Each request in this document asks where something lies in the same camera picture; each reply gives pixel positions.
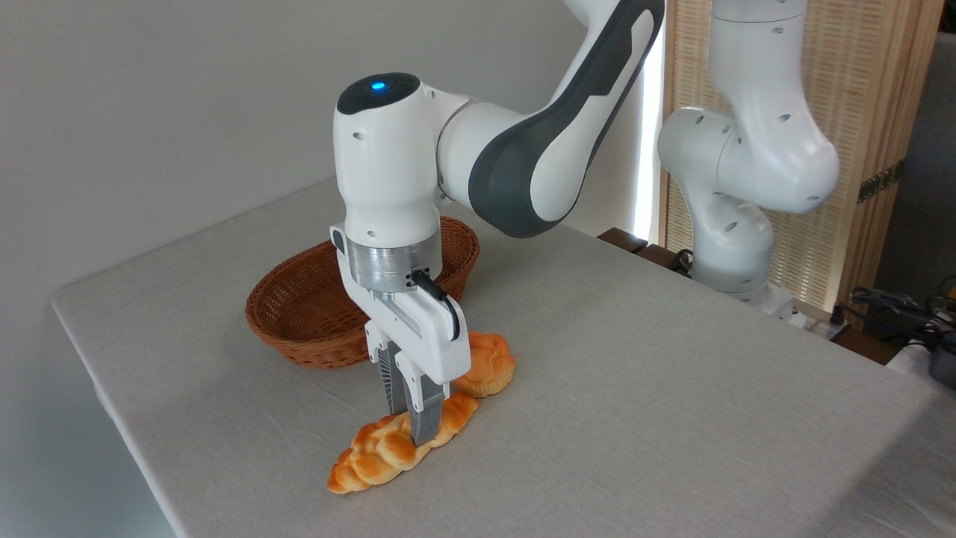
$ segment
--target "black cable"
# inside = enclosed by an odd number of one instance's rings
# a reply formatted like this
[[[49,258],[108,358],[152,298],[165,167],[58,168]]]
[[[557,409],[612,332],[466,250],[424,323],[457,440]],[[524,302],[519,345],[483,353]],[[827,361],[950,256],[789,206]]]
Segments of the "black cable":
[[[843,310],[845,310],[846,312],[849,312],[849,313],[853,314],[854,316],[857,316],[858,318],[861,318],[863,321],[866,321],[866,322],[869,322],[869,323],[873,323],[873,324],[879,325],[879,326],[882,327],[883,329],[888,330],[888,331],[890,331],[890,332],[896,332],[896,333],[898,333],[898,334],[908,336],[911,340],[920,341],[920,342],[922,342],[922,343],[925,344],[925,347],[926,347],[927,349],[929,349],[928,346],[933,346],[934,348],[935,348],[935,347],[942,347],[943,349],[945,349],[946,351],[948,351],[948,352],[950,352],[950,353],[956,353],[956,349],[953,349],[953,348],[951,348],[948,344],[946,344],[946,343],[945,343],[945,340],[944,340],[942,337],[936,336],[936,334],[938,334],[938,333],[935,333],[935,332],[914,331],[914,330],[908,330],[908,329],[904,329],[904,328],[894,327],[894,326],[891,326],[891,325],[887,325],[886,323],[884,323],[884,322],[882,322],[882,321],[880,321],[880,320],[878,320],[878,319],[876,319],[876,318],[874,318],[874,317],[872,317],[872,316],[867,316],[866,314],[863,314],[862,312],[856,311],[856,310],[854,310],[853,308],[851,308],[851,307],[850,307],[849,305],[847,305],[847,304],[838,303],[838,305],[841,306],[841,307],[843,308]]]
[[[444,303],[445,306],[448,307],[448,312],[451,313],[451,324],[454,326],[451,340],[452,342],[458,340],[458,337],[462,334],[462,323],[458,319],[458,312],[455,311],[454,305],[451,304],[451,300],[448,299],[448,293],[442,289],[442,286],[438,285],[435,280],[432,280],[431,277],[421,269],[412,271],[410,277],[412,282],[420,286],[425,293],[434,298],[435,301]]]
[[[689,273],[690,267],[694,263],[693,258],[694,258],[694,251],[690,249],[681,249],[677,251],[677,256],[674,257],[674,261],[673,263],[671,263],[669,269],[671,271],[684,269],[687,273]]]
[[[458,312],[455,312],[455,307],[451,304],[451,301],[448,300],[448,296],[442,297],[442,300],[445,301],[448,311],[451,312],[451,322],[455,326],[455,330],[451,336],[451,341],[454,342],[455,340],[458,340],[458,337],[462,334],[462,324],[458,321]]]
[[[928,308],[914,301],[912,297],[902,293],[887,293],[879,289],[858,286],[850,292],[850,302],[853,304],[872,304],[876,307],[890,309],[899,316],[924,325],[936,322],[950,328],[956,328],[956,325],[953,325],[946,318],[931,312]]]

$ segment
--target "black cable bundle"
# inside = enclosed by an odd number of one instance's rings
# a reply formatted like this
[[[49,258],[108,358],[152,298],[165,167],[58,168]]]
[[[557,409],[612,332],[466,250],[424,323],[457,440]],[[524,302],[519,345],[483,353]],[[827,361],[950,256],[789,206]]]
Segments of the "black cable bundle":
[[[940,282],[940,288],[942,289],[944,284],[950,280],[956,280],[956,275],[946,277]],[[907,344],[908,346],[917,344],[925,347],[930,352],[941,348],[948,353],[956,354],[956,325],[954,324],[954,320],[956,320],[956,301],[953,301],[944,293],[941,293],[940,297],[929,298],[923,305],[902,293],[887,293],[879,289],[858,286],[850,292],[850,303],[872,305],[879,309],[878,312],[891,311],[896,314],[898,319],[908,321],[911,324],[915,323],[912,328],[892,326],[872,315],[863,314],[846,304],[837,304],[838,307],[862,320],[894,333],[894,337],[908,337],[912,340]],[[942,305],[934,307],[933,303],[942,303]]]

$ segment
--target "brown basket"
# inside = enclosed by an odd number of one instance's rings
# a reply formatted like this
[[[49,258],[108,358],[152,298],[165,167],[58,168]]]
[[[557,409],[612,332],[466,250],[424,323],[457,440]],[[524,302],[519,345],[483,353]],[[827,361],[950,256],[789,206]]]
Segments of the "brown basket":
[[[442,274],[437,282],[460,301],[478,259],[478,237],[442,217]],[[325,241],[272,269],[246,300],[246,320],[263,342],[309,368],[338,368],[367,358],[368,316],[345,294],[336,247]]]

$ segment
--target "table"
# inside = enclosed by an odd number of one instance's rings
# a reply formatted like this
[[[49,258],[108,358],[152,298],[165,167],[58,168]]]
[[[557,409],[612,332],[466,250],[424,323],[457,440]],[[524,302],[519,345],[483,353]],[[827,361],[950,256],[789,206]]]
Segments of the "table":
[[[385,413],[370,364],[306,370],[245,298],[344,216],[324,182],[59,290],[54,308],[182,536],[956,533],[956,402],[559,226],[478,234],[462,301],[512,384],[411,473],[328,472]]]

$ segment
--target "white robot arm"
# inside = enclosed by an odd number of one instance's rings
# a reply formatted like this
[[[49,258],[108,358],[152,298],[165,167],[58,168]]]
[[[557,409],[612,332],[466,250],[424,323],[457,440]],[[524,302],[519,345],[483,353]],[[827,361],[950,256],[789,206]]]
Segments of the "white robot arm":
[[[732,112],[681,108],[658,141],[690,211],[693,279],[787,321],[793,297],[768,282],[773,227],[757,206],[808,213],[839,178],[800,79],[806,10],[807,0],[714,0],[707,67]]]
[[[470,368],[465,316],[431,279],[442,269],[436,187],[508,235],[551,229],[575,204],[663,20],[663,0],[565,3],[588,33],[554,96],[533,114],[402,73],[364,78],[339,97],[334,139],[346,217],[332,238],[345,289],[371,319],[370,358],[390,411],[408,409],[418,444],[437,433],[448,382]]]

